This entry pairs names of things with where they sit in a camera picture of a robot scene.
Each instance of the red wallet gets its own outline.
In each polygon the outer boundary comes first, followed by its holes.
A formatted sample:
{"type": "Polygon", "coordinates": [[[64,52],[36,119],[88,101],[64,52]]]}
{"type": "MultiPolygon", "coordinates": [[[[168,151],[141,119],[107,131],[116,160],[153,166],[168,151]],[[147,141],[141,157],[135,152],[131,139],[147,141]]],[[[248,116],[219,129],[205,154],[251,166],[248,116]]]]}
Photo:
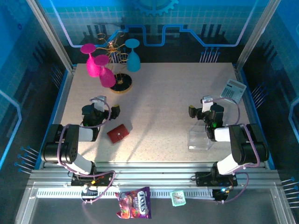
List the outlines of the red wallet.
{"type": "Polygon", "coordinates": [[[126,129],[126,127],[123,124],[119,125],[118,127],[111,130],[110,132],[107,132],[107,135],[109,136],[109,138],[113,144],[122,140],[128,134],[129,134],[129,131],[126,129]]]}

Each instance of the candy wrapper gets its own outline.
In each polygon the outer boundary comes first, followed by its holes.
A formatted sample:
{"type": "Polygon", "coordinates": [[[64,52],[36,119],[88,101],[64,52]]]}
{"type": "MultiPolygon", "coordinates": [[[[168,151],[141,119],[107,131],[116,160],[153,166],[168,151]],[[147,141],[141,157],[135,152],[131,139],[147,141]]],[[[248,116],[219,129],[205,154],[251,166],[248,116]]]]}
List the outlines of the candy wrapper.
{"type": "Polygon", "coordinates": [[[115,194],[121,208],[116,213],[119,218],[151,218],[149,187],[115,194]]]}

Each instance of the clear plastic box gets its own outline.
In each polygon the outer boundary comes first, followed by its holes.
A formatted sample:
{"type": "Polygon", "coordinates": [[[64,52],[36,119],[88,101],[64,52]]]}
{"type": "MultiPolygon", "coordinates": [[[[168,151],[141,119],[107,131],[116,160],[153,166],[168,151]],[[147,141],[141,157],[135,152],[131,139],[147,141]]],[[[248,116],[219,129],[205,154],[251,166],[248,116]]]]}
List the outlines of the clear plastic box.
{"type": "Polygon", "coordinates": [[[212,141],[207,137],[206,134],[206,124],[202,120],[190,127],[188,132],[189,151],[207,151],[211,148],[212,144],[212,141]]]}

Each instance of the white slot strip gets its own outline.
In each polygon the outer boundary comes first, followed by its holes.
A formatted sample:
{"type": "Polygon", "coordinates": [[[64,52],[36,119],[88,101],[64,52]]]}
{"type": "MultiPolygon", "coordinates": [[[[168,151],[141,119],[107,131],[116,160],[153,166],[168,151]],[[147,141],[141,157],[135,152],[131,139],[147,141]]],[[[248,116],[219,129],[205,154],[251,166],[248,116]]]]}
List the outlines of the white slot strip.
{"type": "MultiPolygon", "coordinates": [[[[170,189],[151,189],[151,198],[170,198],[170,193],[173,190],[170,189]]],[[[102,198],[115,198],[115,193],[121,192],[119,189],[108,190],[102,198]]],[[[185,197],[191,199],[208,199],[213,200],[213,194],[211,189],[187,189],[184,190],[185,197]]],[[[81,188],[40,188],[37,192],[38,198],[81,198],[81,188]]],[[[84,196],[84,198],[93,198],[93,196],[84,196]]]]}

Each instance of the small clock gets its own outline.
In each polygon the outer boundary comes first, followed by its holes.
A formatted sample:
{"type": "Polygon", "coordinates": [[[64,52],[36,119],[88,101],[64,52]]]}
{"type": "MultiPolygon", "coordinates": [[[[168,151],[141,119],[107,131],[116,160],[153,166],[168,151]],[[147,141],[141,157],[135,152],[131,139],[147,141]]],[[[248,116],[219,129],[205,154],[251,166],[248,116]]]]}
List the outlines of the small clock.
{"type": "Polygon", "coordinates": [[[170,193],[172,205],[174,207],[182,206],[186,204],[185,194],[182,190],[173,191],[170,193]]]}

